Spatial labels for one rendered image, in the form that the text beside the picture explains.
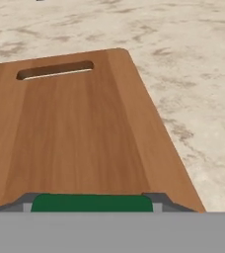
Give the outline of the green sponge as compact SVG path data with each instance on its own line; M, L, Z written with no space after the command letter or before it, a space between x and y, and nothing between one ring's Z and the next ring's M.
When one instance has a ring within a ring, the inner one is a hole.
M150 199L140 195L68 195L40 194L32 204L35 211L152 211Z

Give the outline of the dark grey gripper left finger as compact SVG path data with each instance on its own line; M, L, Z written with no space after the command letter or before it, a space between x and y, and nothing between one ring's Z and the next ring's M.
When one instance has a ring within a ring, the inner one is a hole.
M0 206L0 211L31 212L32 205L39 193L25 193L12 203Z

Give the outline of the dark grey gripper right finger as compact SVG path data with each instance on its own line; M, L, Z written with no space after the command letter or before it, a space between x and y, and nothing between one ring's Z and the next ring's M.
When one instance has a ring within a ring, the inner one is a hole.
M165 193L143 193L143 196L151 201L153 212L194 212L193 209L173 202Z

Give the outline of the wooden cutting board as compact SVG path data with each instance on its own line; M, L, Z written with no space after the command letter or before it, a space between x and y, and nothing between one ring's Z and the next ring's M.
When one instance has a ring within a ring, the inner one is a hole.
M127 50L0 63L0 206L147 192L204 210Z

